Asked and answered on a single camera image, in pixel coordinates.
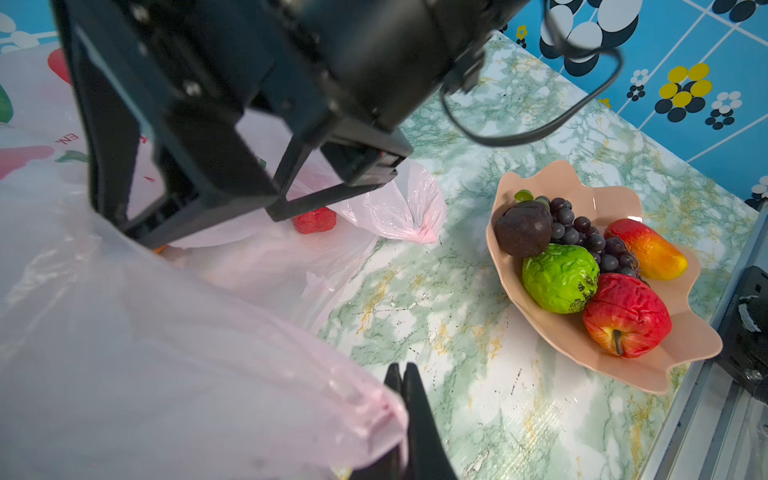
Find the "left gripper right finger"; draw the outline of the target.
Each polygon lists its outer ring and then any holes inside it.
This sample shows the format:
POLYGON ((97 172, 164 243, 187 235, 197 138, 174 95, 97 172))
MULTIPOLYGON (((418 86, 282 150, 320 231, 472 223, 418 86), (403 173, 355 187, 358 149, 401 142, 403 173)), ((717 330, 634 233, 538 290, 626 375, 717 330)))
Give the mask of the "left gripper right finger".
POLYGON ((444 451, 419 369, 406 365, 402 397, 409 415, 408 462, 403 479, 456 480, 457 476, 444 451))

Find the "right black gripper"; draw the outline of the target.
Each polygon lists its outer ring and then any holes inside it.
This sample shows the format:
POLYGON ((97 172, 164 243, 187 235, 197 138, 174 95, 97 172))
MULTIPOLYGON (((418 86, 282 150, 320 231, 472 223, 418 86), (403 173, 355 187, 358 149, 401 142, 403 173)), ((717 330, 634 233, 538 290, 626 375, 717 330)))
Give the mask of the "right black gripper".
POLYGON ((381 188, 411 146, 284 1, 55 1, 92 208, 148 248, 381 188))

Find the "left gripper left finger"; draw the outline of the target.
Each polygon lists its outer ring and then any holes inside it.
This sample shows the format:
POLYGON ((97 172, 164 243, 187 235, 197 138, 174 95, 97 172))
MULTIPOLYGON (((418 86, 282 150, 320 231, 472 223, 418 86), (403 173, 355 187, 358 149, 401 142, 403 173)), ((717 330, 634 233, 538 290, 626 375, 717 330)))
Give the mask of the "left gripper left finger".
MULTIPOLYGON (((407 399, 406 382, 397 363, 390 364, 384 377, 384 384, 397 393, 410 413, 407 399)), ((406 421, 405 438, 383 457, 365 468, 356 469, 350 474, 350 480, 398 480, 404 479, 408 467, 410 447, 410 426, 406 421)))

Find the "red pomegranate fruit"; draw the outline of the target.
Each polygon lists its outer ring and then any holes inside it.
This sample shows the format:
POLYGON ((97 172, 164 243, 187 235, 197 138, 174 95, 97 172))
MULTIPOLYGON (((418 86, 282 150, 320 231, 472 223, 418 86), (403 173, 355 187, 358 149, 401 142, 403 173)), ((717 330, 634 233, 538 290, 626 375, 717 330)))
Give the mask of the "red pomegranate fruit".
POLYGON ((295 230, 303 235, 327 232, 335 228, 337 214, 327 207, 322 207, 292 218, 295 230))

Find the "pink plastic bag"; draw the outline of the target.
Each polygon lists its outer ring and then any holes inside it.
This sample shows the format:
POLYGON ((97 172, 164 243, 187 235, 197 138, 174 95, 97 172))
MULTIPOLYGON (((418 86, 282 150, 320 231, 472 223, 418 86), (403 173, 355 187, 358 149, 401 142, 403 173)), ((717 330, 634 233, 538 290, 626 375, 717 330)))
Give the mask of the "pink plastic bag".
POLYGON ((79 151, 1 129, 1 475, 330 479, 405 438, 326 343, 121 235, 79 151))

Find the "green apple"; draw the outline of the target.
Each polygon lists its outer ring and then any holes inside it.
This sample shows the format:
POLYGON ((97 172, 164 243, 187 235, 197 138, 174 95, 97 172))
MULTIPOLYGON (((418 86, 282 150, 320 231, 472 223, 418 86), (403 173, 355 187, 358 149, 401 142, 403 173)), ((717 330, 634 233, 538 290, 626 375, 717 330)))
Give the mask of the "green apple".
POLYGON ((522 264, 522 283, 544 310, 573 314, 584 310, 598 290, 598 263, 577 245, 550 244, 522 264))

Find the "pink red apple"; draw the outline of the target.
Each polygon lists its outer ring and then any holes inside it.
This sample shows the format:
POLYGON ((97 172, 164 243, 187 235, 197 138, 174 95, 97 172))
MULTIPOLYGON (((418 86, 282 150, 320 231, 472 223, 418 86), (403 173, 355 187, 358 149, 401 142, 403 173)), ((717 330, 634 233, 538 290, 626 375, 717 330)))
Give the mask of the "pink red apple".
POLYGON ((598 290, 582 312, 590 337, 607 353, 638 358, 672 331, 661 298, 644 282, 623 274, 602 274, 598 290))

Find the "dark mangosteen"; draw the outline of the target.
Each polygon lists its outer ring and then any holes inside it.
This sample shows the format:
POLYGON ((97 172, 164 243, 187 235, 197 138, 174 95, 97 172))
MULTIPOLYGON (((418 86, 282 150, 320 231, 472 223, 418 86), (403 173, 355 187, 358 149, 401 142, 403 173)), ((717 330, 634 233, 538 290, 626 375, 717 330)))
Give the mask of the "dark mangosteen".
POLYGON ((538 256, 549 246, 552 217, 544 203, 529 200, 514 204, 496 221, 494 233, 501 250, 528 258, 538 256))

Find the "purple grape bunch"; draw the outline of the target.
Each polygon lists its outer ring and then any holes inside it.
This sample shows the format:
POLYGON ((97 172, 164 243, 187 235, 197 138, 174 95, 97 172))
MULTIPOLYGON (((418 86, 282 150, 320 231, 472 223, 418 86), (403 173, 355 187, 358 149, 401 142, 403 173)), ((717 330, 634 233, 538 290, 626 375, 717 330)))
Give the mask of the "purple grape bunch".
POLYGON ((586 249, 594 257, 601 273, 623 274, 641 280, 639 261, 623 240, 604 236, 588 217, 576 216, 572 203, 567 199, 539 196, 535 201, 549 209, 551 243, 586 249))

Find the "red yellow peach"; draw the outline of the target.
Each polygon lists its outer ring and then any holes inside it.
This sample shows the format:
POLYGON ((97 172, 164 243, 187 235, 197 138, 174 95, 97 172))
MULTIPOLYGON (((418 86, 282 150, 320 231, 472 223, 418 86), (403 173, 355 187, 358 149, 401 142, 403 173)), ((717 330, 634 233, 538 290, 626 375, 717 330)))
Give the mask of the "red yellow peach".
POLYGON ((644 223, 631 218, 607 226, 608 238, 619 238, 638 260, 641 276, 653 280, 674 280, 682 276, 689 263, 672 243, 644 223))

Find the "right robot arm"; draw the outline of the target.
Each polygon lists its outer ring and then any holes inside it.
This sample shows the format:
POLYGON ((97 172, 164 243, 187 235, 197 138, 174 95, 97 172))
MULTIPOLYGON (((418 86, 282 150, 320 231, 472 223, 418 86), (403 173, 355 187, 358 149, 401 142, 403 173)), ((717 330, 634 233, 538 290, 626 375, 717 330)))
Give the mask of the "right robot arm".
POLYGON ((519 1, 54 1, 89 200, 159 247, 374 191, 400 124, 469 91, 519 1))

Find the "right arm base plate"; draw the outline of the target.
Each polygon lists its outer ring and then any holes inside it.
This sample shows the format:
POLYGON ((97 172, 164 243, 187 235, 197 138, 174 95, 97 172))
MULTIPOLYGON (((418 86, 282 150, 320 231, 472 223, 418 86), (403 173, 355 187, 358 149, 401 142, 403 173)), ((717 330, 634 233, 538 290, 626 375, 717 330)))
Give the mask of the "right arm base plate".
POLYGON ((767 404, 767 272, 746 268, 736 286, 719 334, 716 362, 758 402, 767 404))

